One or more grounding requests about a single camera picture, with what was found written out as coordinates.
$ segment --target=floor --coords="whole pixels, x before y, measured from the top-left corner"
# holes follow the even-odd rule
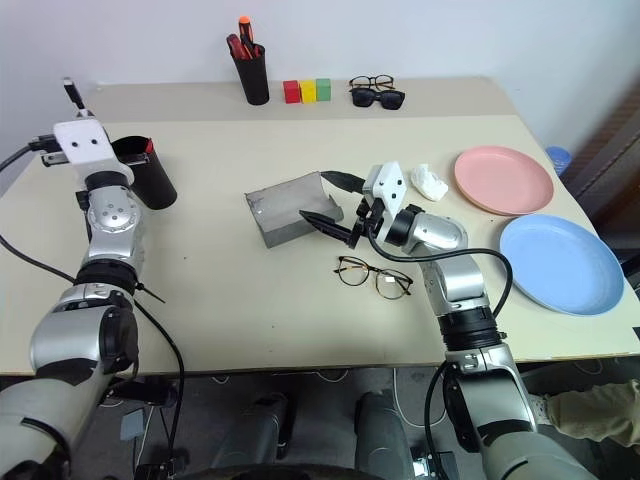
[[[404,414],[409,421],[422,423],[426,386],[434,369],[400,368],[397,372],[398,397]],[[326,372],[327,376],[331,374],[336,378],[336,372]],[[218,381],[210,377],[190,378],[186,383],[176,446],[188,451],[187,472],[206,468],[234,418],[247,405],[261,394],[285,391],[295,395],[299,402],[291,447],[285,461],[352,467],[355,451],[355,403],[364,392],[392,388],[392,378],[392,370],[387,368],[353,369],[339,382],[327,382],[313,373],[243,374],[230,377],[224,384],[219,383],[220,378]],[[535,375],[529,375],[529,381],[535,384]],[[443,409],[441,391],[436,389],[436,392],[432,405],[432,420],[435,420]],[[134,402],[128,402],[112,408],[98,409],[86,441],[78,451],[74,479],[99,480],[107,474],[120,480],[132,477],[132,442],[119,440],[120,420],[123,414],[139,406]],[[423,445],[422,428],[405,425],[405,430],[411,446]],[[602,449],[594,450],[595,444],[592,442],[570,439],[555,432],[551,427],[543,428],[543,433],[556,438],[592,472],[606,467],[607,462],[600,458]],[[433,434],[439,451],[454,452],[461,479],[485,478],[479,455],[468,454],[458,446],[448,419],[434,427]],[[150,422],[141,457],[142,463],[153,461],[154,456],[162,452],[164,445],[165,434],[156,411]],[[630,475],[602,476],[602,472],[599,474],[600,478],[616,480],[632,478]]]

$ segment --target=blue plate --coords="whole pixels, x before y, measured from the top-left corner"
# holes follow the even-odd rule
[[[513,266],[515,284],[551,310],[600,315],[622,298],[624,276],[609,247],[564,218],[513,220],[502,232],[500,251]]]

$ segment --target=red block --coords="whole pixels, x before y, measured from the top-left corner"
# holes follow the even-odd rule
[[[282,82],[282,87],[285,103],[300,103],[300,85],[297,80],[286,80]]]

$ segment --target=pink plate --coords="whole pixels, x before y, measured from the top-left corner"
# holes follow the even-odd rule
[[[500,215],[533,213],[553,198],[547,171],[533,158],[511,148],[471,148],[456,160],[455,176],[469,200]]]

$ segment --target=green block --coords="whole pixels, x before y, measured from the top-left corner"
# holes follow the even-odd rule
[[[316,100],[318,102],[331,100],[331,80],[328,78],[316,78]]]

